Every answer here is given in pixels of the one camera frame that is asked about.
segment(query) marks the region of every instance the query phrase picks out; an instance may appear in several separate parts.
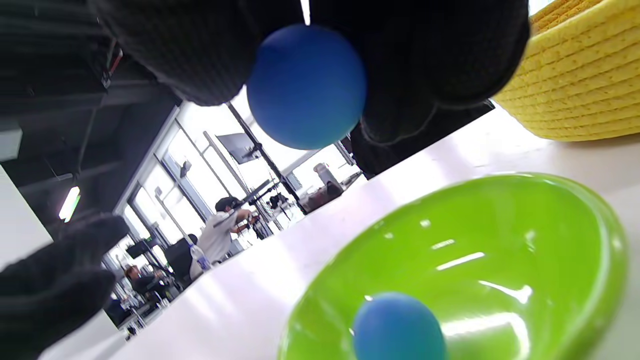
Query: table surface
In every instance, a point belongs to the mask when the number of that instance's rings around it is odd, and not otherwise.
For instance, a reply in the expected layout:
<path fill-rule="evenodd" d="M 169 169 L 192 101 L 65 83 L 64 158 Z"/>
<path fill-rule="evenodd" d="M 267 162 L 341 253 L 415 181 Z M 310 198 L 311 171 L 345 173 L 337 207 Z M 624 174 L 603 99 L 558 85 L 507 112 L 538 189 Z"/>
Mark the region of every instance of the table surface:
<path fill-rule="evenodd" d="M 620 314 L 594 358 L 637 359 L 639 158 L 640 135 L 552 142 L 533 136 L 498 108 L 203 275 L 112 359 L 276 359 L 296 301 L 364 229 L 443 186 L 512 171 L 569 177 L 600 193 L 618 212 L 630 241 L 630 280 Z"/>

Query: black ceiling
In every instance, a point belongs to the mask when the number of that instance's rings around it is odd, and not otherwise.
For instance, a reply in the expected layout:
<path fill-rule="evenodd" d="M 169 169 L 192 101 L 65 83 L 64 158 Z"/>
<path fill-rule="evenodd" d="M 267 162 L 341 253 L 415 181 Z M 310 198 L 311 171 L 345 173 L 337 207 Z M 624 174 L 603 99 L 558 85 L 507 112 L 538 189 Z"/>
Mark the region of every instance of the black ceiling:
<path fill-rule="evenodd" d="M 111 211 L 178 98 L 121 54 L 83 0 L 0 0 L 0 54 L 0 122 L 23 131 L 2 166 L 31 209 L 58 222 L 75 182 L 78 215 Z"/>

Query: monitor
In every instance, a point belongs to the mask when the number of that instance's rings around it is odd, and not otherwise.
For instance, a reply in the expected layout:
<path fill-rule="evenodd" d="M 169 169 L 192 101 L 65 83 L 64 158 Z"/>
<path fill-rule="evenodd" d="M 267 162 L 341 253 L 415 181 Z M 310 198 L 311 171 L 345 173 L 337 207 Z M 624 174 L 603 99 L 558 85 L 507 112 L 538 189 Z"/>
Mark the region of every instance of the monitor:
<path fill-rule="evenodd" d="M 254 144 L 245 133 L 220 135 L 217 138 L 238 164 L 260 158 L 260 152 L 251 152 Z"/>

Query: yellow basket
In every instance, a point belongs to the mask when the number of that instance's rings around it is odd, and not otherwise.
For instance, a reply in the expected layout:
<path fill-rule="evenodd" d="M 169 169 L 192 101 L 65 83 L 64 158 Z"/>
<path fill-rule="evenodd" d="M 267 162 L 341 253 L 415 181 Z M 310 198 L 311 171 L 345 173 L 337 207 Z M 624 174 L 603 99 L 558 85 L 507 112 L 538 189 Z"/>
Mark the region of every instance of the yellow basket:
<path fill-rule="evenodd" d="M 640 0 L 556 0 L 494 100 L 542 138 L 640 133 Z"/>

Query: blue ball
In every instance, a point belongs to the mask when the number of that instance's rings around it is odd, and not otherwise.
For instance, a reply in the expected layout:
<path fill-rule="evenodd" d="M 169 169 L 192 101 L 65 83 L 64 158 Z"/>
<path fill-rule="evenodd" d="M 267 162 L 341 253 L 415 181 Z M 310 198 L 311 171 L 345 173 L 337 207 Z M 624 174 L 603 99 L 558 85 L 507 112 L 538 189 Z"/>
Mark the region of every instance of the blue ball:
<path fill-rule="evenodd" d="M 334 31 L 302 24 L 267 37 L 246 84 L 258 125 L 295 149 L 339 141 L 360 120 L 367 80 L 360 57 Z"/>
<path fill-rule="evenodd" d="M 443 360 L 438 320 L 419 300 L 400 293 L 377 295 L 358 311 L 353 326 L 358 360 Z"/>

